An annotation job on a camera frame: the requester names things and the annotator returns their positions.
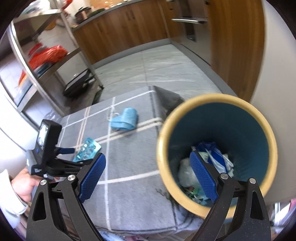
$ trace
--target human hand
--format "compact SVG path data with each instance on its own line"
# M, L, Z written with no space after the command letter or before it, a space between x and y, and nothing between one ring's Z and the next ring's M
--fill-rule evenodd
M15 193L25 202L31 201L31 192L34 186L38 186L43 177L30 175L28 169L25 167L20 173L11 181L11 186Z

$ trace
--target trash can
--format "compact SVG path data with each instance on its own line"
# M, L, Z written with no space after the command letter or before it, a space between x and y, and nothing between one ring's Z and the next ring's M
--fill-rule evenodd
M180 189L178 169L189 157L191 146L215 141L234 165L234 179L257 180L262 195L269 190L277 168L274 134L263 115L248 102L225 94L206 94L179 105L166 119L157 143L157 164L172 197L185 209L205 218L210 207L202 206ZM233 204L227 214L232 218Z

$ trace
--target gray plaid tablecloth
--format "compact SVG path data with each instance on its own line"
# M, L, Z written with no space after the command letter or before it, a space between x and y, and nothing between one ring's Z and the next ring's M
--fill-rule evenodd
M183 232L185 238L201 225L201 218L170 197L156 162L162 123L181 102L178 94L148 86L63 118L59 146L79 150L90 137L102 146L101 152L106 156L106 168L91 198L83 204L98 230L122 235L149 234L151 240L164 240L181 231L187 231ZM138 112L137 128L113 131L108 118L128 107ZM73 157L63 155L68 160Z

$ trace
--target gray marble floor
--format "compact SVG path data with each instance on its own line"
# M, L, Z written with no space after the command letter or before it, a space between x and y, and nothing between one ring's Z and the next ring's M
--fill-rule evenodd
M105 86L100 101L148 85L180 94L185 100L205 93L221 93L187 56L164 45L115 60L96 73Z

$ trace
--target metal screw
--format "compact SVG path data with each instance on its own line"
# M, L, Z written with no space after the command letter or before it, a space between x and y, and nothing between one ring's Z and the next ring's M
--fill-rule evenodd
M228 175L226 173L222 173L220 176L224 180L228 179Z
M256 180L254 178L250 178L250 183L255 184Z
M43 180L40 181L40 185L41 186L45 185L46 183L47 183L47 181L45 179L43 179Z
M69 180L69 181L73 181L74 179L75 179L75 175L69 175L69 176L68 176L68 180Z

